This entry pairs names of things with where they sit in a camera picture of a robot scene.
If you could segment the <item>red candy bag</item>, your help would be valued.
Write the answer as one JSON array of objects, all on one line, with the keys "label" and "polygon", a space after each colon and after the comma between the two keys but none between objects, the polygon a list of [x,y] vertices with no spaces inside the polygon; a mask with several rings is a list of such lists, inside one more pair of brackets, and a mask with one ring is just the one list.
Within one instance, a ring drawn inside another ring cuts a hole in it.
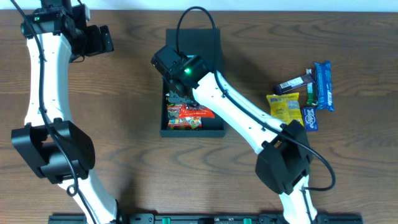
[{"label": "red candy bag", "polygon": [[215,114],[212,112],[212,110],[202,105],[190,106],[187,104],[178,104],[174,107],[178,111],[178,118],[215,118]]}]

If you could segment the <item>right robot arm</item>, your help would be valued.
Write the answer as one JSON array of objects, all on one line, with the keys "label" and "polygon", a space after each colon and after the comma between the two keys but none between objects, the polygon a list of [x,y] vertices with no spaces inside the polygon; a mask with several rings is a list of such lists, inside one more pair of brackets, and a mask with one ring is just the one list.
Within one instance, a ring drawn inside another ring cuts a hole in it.
[{"label": "right robot arm", "polygon": [[298,121],[286,124],[265,113],[198,55],[177,55],[162,75],[177,93],[215,112],[248,142],[257,154],[256,175],[279,196],[287,223],[315,222],[308,185],[313,150]]}]

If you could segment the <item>yellow snack bag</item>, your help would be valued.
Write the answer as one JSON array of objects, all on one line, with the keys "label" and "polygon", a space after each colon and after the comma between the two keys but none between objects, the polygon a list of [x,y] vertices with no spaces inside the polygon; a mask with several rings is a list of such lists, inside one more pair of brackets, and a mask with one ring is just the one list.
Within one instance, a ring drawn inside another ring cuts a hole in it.
[{"label": "yellow snack bag", "polygon": [[266,98],[270,105],[271,116],[280,119],[285,124],[296,120],[304,126],[299,105],[299,93],[267,95]]}]

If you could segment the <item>blue cookie roll pack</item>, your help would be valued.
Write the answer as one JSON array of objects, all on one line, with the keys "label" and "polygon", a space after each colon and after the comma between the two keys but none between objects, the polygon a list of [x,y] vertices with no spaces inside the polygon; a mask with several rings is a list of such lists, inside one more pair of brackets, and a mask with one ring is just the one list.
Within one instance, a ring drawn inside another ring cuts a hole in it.
[{"label": "blue cookie roll pack", "polygon": [[334,111],[331,62],[315,62],[316,86],[317,86],[317,109]]}]

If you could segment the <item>dark green box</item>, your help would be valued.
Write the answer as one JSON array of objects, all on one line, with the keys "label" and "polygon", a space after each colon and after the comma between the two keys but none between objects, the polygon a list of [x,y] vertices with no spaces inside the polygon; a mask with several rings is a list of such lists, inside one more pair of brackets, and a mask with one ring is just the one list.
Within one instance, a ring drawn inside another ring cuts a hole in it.
[{"label": "dark green box", "polygon": [[216,111],[214,118],[201,117],[198,121],[187,121],[187,126],[178,130],[178,124],[171,129],[167,105],[197,104],[209,108],[195,96],[199,90],[199,81],[205,75],[214,76],[224,73],[221,38],[218,29],[168,29],[166,45],[153,56],[151,63],[162,75],[162,119],[160,135],[163,138],[222,138],[225,136],[224,120]]}]

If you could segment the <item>black Haribo candy bag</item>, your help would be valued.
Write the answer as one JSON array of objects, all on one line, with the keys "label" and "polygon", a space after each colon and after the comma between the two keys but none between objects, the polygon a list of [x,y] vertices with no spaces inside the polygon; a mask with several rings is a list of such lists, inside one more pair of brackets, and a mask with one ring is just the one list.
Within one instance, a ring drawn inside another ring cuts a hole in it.
[{"label": "black Haribo candy bag", "polygon": [[187,116],[186,104],[167,105],[167,129],[169,130],[199,130],[202,128],[201,117]]}]

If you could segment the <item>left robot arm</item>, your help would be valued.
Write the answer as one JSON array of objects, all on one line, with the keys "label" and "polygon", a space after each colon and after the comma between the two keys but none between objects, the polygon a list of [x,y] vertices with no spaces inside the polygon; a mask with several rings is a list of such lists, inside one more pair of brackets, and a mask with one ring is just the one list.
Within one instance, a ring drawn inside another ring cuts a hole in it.
[{"label": "left robot arm", "polygon": [[70,64],[113,51],[108,27],[90,25],[81,2],[42,1],[23,15],[21,32],[30,55],[30,99],[12,145],[37,177],[75,200],[80,223],[126,223],[95,171],[93,141],[74,123],[68,92]]}]

